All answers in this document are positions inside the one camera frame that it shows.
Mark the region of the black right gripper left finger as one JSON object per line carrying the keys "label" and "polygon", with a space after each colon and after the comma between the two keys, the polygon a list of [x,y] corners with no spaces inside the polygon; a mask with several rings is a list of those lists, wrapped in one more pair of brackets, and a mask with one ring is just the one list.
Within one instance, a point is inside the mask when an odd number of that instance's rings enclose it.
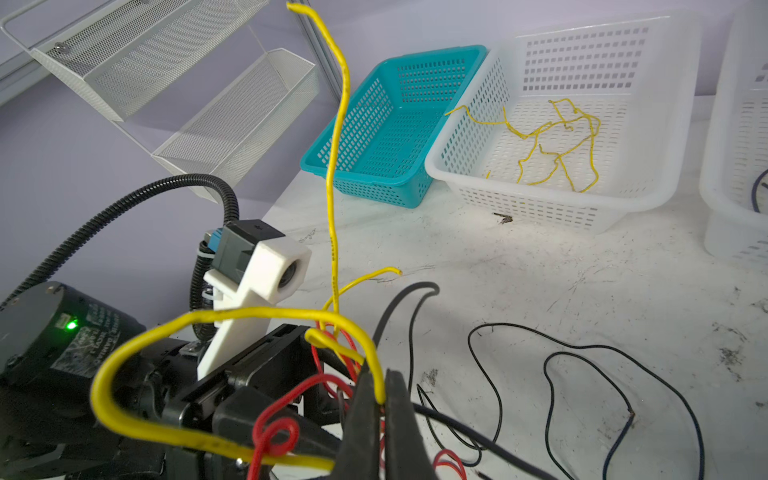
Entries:
{"label": "black right gripper left finger", "polygon": [[346,416],[333,479],[378,479],[380,473],[380,417],[372,374],[361,374]]}

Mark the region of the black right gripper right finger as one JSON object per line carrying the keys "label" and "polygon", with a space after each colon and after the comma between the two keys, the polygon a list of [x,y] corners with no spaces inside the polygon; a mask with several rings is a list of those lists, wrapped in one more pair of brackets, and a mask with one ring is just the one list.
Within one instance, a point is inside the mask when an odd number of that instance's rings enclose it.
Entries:
{"label": "black right gripper right finger", "polygon": [[385,387],[385,478],[437,479],[427,455],[403,374],[388,370]]}

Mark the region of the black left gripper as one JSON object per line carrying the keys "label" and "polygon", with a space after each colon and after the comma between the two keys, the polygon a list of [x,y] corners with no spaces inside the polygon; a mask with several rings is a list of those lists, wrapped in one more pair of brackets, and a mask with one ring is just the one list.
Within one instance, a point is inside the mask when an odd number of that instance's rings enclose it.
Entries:
{"label": "black left gripper", "polygon": [[[163,339],[134,355],[119,370],[119,405],[131,414],[172,427],[211,433],[253,448],[252,428],[259,415],[301,381],[318,373],[310,327],[281,325],[222,366],[196,378],[197,356],[183,353],[174,339]],[[128,396],[128,380],[136,393]],[[288,417],[300,428],[295,453],[334,459],[342,441],[322,427],[338,423],[339,407],[313,386],[291,400],[272,419]],[[246,479],[247,466],[219,455],[144,442],[164,454],[158,479]]]}

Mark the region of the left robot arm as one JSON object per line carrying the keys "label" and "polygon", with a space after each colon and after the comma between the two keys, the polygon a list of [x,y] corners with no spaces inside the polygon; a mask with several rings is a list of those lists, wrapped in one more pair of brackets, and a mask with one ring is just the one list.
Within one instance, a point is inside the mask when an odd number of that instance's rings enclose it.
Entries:
{"label": "left robot arm", "polygon": [[[211,174],[182,174],[145,185],[92,217],[53,251],[1,307],[1,475],[5,479],[242,479],[245,468],[206,452],[140,441],[103,427],[90,406],[107,357],[145,328],[135,318],[53,280],[54,273],[109,223],[161,193],[207,187],[221,198],[224,228],[251,253],[280,232],[244,221],[230,185]],[[248,441],[273,400],[326,366],[299,326],[281,326],[236,349],[211,374],[197,366],[212,348],[166,338],[132,357],[116,378],[117,402],[145,420]]]}

